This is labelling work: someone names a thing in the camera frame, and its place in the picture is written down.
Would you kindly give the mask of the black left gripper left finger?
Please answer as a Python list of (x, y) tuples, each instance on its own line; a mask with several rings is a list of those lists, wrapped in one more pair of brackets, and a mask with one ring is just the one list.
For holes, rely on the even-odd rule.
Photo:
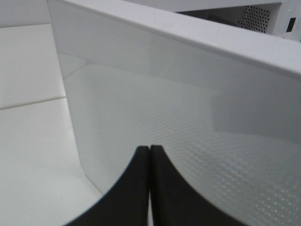
[(68, 226), (146, 226), (150, 150), (139, 146), (112, 188)]

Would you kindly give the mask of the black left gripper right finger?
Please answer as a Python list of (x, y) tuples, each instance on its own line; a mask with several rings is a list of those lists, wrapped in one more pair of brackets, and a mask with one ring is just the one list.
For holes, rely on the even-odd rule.
[(223, 226), (226, 220), (200, 196), (171, 163), (164, 148), (152, 145), (151, 204), (155, 226)]

